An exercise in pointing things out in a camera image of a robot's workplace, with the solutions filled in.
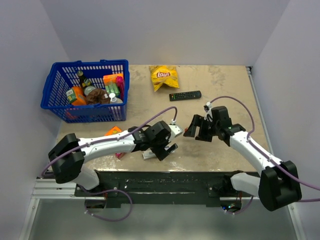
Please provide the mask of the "white remote control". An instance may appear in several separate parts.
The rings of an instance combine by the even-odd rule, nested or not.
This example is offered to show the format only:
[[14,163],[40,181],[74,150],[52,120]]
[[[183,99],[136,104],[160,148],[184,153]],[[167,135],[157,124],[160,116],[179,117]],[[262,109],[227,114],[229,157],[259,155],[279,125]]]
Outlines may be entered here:
[[156,155],[149,149],[142,153],[143,160],[155,158]]

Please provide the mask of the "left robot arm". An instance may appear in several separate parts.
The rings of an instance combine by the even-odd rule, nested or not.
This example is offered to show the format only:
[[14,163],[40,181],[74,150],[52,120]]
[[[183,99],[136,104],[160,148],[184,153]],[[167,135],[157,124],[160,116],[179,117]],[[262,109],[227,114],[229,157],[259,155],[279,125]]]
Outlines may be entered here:
[[156,157],[162,161],[177,149],[177,144],[169,146],[169,143],[182,132],[180,126],[162,120],[146,129],[132,127],[96,138],[78,138],[74,133],[67,134],[48,154],[54,179],[57,184],[74,182],[92,196],[99,196],[104,184],[96,171],[86,167],[87,162],[133,152],[142,152],[144,159]]

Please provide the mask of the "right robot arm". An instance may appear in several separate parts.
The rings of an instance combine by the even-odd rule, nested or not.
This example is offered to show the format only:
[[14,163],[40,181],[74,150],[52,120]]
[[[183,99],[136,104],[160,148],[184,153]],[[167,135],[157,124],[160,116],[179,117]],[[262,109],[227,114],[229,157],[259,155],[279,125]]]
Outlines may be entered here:
[[225,106],[205,106],[206,115],[195,114],[184,136],[211,142],[218,137],[240,153],[257,171],[253,176],[240,170],[226,173],[219,191],[233,197],[245,192],[258,197],[269,211],[275,211],[302,199],[298,170],[291,161],[275,157],[248,136],[240,124],[233,124]]

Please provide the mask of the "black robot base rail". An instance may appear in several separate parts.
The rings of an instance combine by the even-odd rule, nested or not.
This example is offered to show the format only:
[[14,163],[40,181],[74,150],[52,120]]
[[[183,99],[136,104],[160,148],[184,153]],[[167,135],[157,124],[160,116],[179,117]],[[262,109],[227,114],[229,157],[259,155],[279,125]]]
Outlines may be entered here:
[[106,200],[108,208],[121,204],[205,205],[220,207],[239,193],[227,185],[230,172],[195,171],[100,171],[100,184],[93,190],[75,189],[76,197],[97,197]]

